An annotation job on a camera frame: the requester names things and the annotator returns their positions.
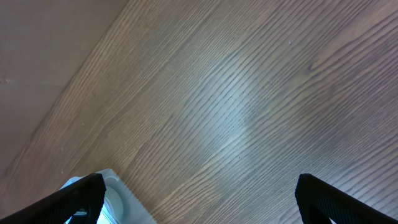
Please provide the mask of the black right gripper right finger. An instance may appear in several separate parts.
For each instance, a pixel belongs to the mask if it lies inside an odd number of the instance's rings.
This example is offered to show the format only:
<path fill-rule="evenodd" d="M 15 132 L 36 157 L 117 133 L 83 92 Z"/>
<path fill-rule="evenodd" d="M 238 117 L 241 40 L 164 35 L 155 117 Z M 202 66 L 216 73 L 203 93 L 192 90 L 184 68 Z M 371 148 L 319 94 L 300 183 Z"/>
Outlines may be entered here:
<path fill-rule="evenodd" d="M 299 175 L 295 198 L 304 224 L 397 224 L 397 220 L 311 174 Z"/>

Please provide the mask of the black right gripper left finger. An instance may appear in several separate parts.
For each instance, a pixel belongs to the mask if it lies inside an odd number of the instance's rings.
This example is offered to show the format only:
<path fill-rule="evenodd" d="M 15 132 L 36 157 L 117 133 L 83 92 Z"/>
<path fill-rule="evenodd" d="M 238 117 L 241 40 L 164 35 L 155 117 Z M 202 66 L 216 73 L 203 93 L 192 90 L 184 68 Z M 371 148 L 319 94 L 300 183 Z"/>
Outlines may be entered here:
<path fill-rule="evenodd" d="M 100 217 L 106 186 L 92 173 L 32 205 L 1 219 L 1 224 L 91 223 Z"/>

